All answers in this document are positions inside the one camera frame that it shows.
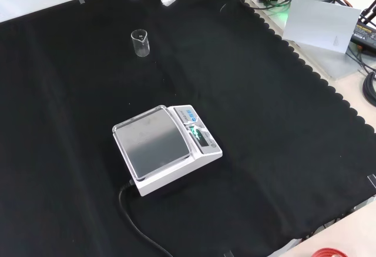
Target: black tablecloth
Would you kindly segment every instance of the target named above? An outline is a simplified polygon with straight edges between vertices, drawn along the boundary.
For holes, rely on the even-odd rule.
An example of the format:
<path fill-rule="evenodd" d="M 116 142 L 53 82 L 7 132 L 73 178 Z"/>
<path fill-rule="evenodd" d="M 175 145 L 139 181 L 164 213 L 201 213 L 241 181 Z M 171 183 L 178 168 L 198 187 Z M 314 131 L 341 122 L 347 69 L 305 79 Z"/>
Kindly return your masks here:
<path fill-rule="evenodd" d="M 69 2 L 1 24 L 0 70 L 1 256 L 160 256 L 118 210 L 111 133 L 160 104 L 224 151 L 127 197 L 174 256 L 266 256 L 375 193 L 374 130 L 239 0 Z"/>

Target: glass beaker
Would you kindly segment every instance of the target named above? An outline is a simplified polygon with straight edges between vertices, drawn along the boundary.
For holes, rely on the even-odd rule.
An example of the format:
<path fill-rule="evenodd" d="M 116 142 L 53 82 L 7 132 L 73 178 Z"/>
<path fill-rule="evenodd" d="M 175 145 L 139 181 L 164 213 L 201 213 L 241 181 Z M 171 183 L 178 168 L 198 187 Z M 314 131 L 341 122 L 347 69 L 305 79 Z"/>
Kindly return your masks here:
<path fill-rule="evenodd" d="M 145 57 L 150 53 L 149 40 L 147 39 L 147 32 L 144 29 L 137 29 L 130 35 L 133 41 L 133 47 L 137 56 Z"/>

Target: stainless steel weighing plate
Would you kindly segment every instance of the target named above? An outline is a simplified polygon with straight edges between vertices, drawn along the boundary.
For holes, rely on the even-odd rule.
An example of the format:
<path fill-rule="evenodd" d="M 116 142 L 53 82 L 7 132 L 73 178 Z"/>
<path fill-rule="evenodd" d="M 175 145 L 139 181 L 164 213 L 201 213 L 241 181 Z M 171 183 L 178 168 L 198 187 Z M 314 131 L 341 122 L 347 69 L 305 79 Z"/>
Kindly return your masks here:
<path fill-rule="evenodd" d="M 113 127 L 128 168 L 139 181 L 191 154 L 184 132 L 163 105 Z"/>

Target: digital scale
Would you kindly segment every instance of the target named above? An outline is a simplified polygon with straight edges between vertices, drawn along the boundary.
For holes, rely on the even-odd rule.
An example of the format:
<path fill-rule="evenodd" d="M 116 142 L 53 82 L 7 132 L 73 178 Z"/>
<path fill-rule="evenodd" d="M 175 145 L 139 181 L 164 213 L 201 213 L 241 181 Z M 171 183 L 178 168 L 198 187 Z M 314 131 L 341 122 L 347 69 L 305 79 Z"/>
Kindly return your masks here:
<path fill-rule="evenodd" d="M 112 132 L 141 196 L 222 157 L 190 105 L 160 105 Z"/>

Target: table surface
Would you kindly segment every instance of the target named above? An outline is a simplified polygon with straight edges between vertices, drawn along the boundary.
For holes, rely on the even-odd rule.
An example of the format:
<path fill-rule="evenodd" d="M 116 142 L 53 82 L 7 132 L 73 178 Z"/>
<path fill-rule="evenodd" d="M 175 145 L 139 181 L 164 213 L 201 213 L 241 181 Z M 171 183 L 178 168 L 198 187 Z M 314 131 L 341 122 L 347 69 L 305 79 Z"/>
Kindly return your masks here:
<path fill-rule="evenodd" d="M 368 7 L 373 0 L 349 0 L 351 3 L 360 9 L 364 9 Z M 287 14 L 286 11 L 283 12 L 276 12 L 275 10 L 272 11 L 258 11 L 258 13 L 266 20 L 269 24 L 270 28 L 272 28 L 277 34 L 283 34 L 283 28 L 286 24 Z M 350 58 L 341 55 L 338 58 L 334 59 L 333 57 L 330 58 L 330 61 L 334 61 L 335 65 L 341 64 L 343 65 L 341 59 L 345 60 L 346 66 L 354 66 L 358 67 L 356 73 L 353 73 L 349 76 L 344 78 L 334 80 L 328 77 L 327 74 L 324 72 L 324 68 L 322 66 L 325 58 L 318 59 L 314 56 L 307 54 L 307 51 L 300 48 L 294 42 L 289 42 L 292 47 L 294 47 L 295 51 L 299 54 L 300 58 L 305 60 L 306 64 L 311 66 L 314 71 L 318 72 L 323 79 L 325 79 L 329 86 L 335 88 L 335 90 L 343 96 L 343 98 L 350 103 L 350 106 L 354 108 L 359 116 L 363 117 L 365 123 L 371 125 L 374 129 L 376 129 L 376 117 L 375 112 L 376 108 L 369 104 L 362 94 L 362 85 L 364 82 L 365 75 L 361 71 L 361 68 Z M 375 58 L 367 58 L 364 55 L 364 60 L 369 65 L 375 65 L 376 59 Z"/>
<path fill-rule="evenodd" d="M 0 27 L 0 255 L 158 256 L 115 204 L 129 174 L 111 130 L 160 104 L 191 104 L 224 153 L 129 194 L 174 255 L 267 256 L 374 194 L 373 130 L 238 0 L 85 1 Z"/>
<path fill-rule="evenodd" d="M 336 248 L 349 257 L 372 257 L 376 252 L 376 201 L 314 235 L 280 257 L 310 257 L 321 248 Z"/>

